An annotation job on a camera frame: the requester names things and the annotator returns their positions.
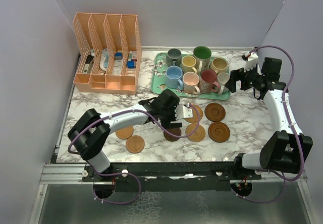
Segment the dark walnut coaster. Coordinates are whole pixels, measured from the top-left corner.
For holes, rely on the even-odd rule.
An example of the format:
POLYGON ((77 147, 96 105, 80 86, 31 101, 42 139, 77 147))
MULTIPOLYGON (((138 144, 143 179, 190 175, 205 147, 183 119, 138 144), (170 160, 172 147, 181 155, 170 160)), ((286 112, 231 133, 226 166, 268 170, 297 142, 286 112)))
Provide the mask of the dark walnut coaster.
POLYGON ((175 142, 179 140, 179 136, 182 135, 180 128, 167 129, 167 132, 164 131, 164 138, 170 142, 175 142))

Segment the white speckled mug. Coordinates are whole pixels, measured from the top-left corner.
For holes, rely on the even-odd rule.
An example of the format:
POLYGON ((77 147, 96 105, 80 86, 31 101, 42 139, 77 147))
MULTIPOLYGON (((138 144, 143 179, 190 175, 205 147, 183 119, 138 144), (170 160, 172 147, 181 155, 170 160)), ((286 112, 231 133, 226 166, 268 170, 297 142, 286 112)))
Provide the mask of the white speckled mug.
POLYGON ((222 95, 223 93, 229 91, 228 88, 225 86, 225 84, 228 83, 229 79, 230 79, 230 74, 228 73, 222 72, 218 74, 217 81, 221 86, 220 90, 218 91, 219 95, 222 95))

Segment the woven rattan coaster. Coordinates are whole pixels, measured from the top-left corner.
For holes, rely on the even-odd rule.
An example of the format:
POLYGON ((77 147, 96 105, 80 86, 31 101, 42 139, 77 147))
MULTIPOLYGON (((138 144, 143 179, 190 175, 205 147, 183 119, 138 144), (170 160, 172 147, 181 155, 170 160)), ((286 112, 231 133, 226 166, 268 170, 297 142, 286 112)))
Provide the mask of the woven rattan coaster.
POLYGON ((188 125, 186 128, 185 134, 189 135, 189 137, 188 137, 189 140, 191 140, 193 142, 200 142, 205 138, 206 131, 205 131, 204 127, 201 125, 198 125, 197 129, 195 131, 193 131, 196 126, 197 126, 196 123, 192 123, 192 124, 188 125))
POLYGON ((193 117, 185 119, 185 121, 187 121, 189 123, 197 123, 198 117, 200 120, 203 118, 202 109, 197 105, 193 105, 193 106, 194 106, 194 108, 190 107, 192 109, 193 117))

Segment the tan beige mug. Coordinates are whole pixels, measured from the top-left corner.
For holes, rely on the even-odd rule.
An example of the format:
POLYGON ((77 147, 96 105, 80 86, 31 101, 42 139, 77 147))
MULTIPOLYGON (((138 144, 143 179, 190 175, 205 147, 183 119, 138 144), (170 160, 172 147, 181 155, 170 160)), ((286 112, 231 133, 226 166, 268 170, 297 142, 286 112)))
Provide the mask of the tan beige mug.
POLYGON ((229 69, 229 63, 225 58, 214 58, 209 66, 210 69, 215 71, 215 73, 218 75, 220 73, 226 73, 229 69))

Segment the green floral tray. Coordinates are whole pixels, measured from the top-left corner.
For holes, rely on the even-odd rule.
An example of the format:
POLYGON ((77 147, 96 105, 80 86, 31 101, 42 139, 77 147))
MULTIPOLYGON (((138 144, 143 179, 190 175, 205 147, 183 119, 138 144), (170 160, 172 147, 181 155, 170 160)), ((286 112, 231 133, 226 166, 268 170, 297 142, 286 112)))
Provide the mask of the green floral tray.
MULTIPOLYGON (((168 68, 166 64, 166 52, 159 52, 154 60, 153 74, 151 80, 151 90, 153 93, 161 94, 164 89, 168 89, 166 86, 166 70, 168 68)), ((193 97, 200 99, 211 100, 227 100, 231 97, 229 91, 223 92, 219 95, 217 92, 210 92, 208 94, 188 94, 184 91, 180 91, 178 88, 171 89, 179 97, 193 97)))

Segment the light wood coaster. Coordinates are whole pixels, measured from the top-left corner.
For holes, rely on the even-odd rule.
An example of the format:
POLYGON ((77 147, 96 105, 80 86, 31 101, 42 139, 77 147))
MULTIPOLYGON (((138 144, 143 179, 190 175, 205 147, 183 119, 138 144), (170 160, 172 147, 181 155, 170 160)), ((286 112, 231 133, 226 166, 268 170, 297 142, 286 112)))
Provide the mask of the light wood coaster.
POLYGON ((134 129, 133 126, 129 126, 116 131, 116 136, 119 139, 128 139, 133 135, 134 129))
POLYGON ((144 146, 144 139, 138 135, 133 135, 126 141, 126 148, 130 153, 139 153, 143 150, 144 146))

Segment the brown wooden coaster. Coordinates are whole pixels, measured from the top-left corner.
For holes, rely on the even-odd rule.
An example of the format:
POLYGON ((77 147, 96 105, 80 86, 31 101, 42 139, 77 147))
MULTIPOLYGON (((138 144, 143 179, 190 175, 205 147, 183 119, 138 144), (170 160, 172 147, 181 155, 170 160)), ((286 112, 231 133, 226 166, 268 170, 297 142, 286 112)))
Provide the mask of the brown wooden coaster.
POLYGON ((222 122, 213 122, 208 128, 208 135, 213 141, 222 143, 229 139, 230 129, 222 122))
POLYGON ((220 122, 225 118, 226 111, 219 103, 210 103, 205 107, 205 116, 212 122, 220 122))

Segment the peach plastic file organizer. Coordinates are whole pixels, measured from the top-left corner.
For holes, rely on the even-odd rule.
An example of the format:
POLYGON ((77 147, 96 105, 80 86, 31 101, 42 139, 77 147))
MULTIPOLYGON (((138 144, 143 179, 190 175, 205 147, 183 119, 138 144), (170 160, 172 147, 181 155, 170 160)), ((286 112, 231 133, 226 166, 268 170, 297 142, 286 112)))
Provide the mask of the peach plastic file organizer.
POLYGON ((137 15, 77 13, 80 50, 73 80, 80 92, 136 94, 142 58, 137 15))

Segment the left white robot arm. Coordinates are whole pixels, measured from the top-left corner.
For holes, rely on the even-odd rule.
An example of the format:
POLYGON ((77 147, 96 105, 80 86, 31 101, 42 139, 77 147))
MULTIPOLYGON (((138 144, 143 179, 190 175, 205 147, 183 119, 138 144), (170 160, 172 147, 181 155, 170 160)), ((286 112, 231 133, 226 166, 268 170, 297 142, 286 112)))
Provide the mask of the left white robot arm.
POLYGON ((68 132, 68 138, 76 148, 73 152, 69 147, 69 152, 80 155, 92 165, 94 175, 99 180, 106 181, 112 173, 111 163, 102 150, 107 137, 126 127, 150 122, 160 123, 165 129, 179 126, 174 123, 179 103, 179 97, 166 89, 157 97, 141 100, 132 107, 107 113, 105 116, 93 108, 89 109, 68 132))

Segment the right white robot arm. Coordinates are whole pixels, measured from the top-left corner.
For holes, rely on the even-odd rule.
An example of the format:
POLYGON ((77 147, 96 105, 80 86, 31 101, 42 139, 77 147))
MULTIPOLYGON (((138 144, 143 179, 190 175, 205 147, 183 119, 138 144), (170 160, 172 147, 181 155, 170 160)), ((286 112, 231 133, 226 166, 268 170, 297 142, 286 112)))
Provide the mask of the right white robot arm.
POLYGON ((313 141, 298 127, 289 105, 286 84, 279 81, 282 61, 265 58, 261 72, 257 69, 258 56, 255 53, 243 55, 243 68, 232 70, 225 87, 236 92, 238 81, 241 90, 252 88, 260 93, 269 111, 273 135, 259 153, 241 153, 235 157, 232 174, 237 179, 249 175, 250 170, 280 171, 299 174, 312 148, 313 141))

